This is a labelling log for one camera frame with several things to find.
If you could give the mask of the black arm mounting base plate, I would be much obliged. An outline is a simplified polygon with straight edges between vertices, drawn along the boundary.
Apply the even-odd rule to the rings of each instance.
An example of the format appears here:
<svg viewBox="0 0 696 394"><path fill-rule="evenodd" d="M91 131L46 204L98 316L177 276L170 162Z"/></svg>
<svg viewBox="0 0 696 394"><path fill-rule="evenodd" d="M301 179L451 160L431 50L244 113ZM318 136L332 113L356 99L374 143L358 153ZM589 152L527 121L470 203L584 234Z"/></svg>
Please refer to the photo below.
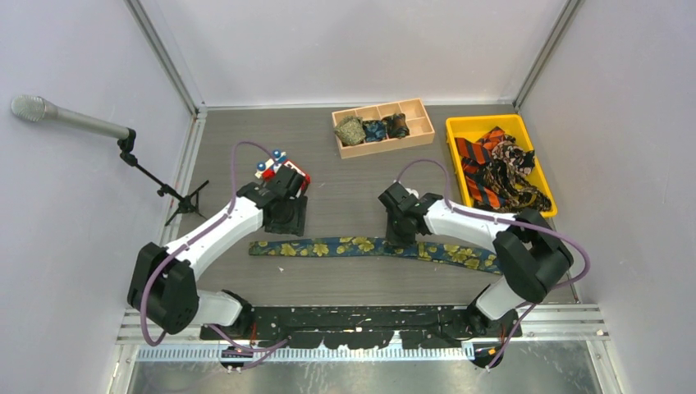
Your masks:
<svg viewBox="0 0 696 394"><path fill-rule="evenodd" d="M489 321L472 309L452 305L258 307L218 332L202 328L200 337L254 340L260 346L286 340L293 349L325 345L330 350L382 350L396 337L407 350L454 348L463 341L488 338L500 350L510 338L520 336L518 322L514 310Z"/></svg>

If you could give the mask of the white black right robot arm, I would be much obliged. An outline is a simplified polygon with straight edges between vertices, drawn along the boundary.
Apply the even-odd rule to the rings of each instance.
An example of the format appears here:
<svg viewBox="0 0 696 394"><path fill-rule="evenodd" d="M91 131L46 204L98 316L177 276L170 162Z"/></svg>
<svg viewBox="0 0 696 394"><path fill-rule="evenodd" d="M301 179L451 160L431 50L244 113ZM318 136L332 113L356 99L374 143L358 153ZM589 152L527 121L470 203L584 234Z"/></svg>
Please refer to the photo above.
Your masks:
<svg viewBox="0 0 696 394"><path fill-rule="evenodd" d="M490 213L455 204L442 195L423 196L396 181L378 197L387 212L387 241L397 247L417 235L461 239L492 252L501 279L487 286L467 306L463 319L480 337L491 336L518 305L538 304L574 263L564 243L551 234L541 213Z"/></svg>

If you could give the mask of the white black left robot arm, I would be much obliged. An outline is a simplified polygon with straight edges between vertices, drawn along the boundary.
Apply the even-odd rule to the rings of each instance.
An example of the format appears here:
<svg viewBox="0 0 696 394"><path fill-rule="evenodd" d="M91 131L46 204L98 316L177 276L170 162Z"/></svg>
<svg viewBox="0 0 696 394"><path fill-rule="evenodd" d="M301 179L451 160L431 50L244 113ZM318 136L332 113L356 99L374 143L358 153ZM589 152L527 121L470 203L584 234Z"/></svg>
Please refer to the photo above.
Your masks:
<svg viewBox="0 0 696 394"><path fill-rule="evenodd" d="M231 291L203 291L197 281L223 253L258 230L302 236L310 177L284 164L260 183L242 186L220 212L165 246L138 253L127 303L142 319L173 335L191 324L220 326L233 340L252 327L250 304Z"/></svg>

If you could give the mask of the blue yellow floral tie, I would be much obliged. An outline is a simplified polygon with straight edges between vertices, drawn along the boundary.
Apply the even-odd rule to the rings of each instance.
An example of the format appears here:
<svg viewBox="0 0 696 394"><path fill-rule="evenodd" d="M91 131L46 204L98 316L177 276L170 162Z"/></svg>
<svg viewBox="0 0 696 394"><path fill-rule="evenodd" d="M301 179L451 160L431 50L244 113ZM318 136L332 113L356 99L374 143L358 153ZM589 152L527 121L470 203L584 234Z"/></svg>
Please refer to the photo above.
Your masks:
<svg viewBox="0 0 696 394"><path fill-rule="evenodd" d="M484 248L417 241L409 246L394 246L381 237L344 236L291 241L253 241L250 256L348 258L395 257L501 274L497 256Z"/></svg>

